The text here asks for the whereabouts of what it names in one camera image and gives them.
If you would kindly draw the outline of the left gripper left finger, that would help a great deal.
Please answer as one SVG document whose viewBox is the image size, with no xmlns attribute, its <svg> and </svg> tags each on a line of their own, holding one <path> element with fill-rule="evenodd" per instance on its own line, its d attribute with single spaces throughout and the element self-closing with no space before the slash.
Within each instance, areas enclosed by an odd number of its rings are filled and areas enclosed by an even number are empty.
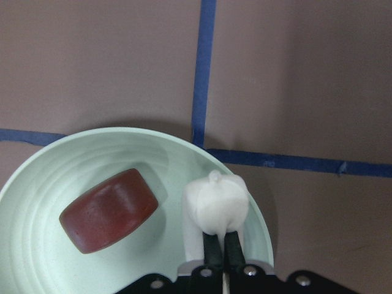
<svg viewBox="0 0 392 294">
<path fill-rule="evenodd" d="M 222 269 L 222 250 L 217 235 L 203 233 L 204 264 Z"/>
</svg>

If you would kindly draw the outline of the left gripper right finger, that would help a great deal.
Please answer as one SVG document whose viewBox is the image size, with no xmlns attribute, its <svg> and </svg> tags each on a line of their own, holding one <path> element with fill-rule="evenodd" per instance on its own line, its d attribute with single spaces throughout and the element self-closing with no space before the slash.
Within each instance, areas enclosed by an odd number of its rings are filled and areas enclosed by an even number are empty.
<svg viewBox="0 0 392 294">
<path fill-rule="evenodd" d="M 224 268 L 235 270 L 245 264 L 245 258 L 237 231 L 226 233 L 224 238 Z"/>
</svg>

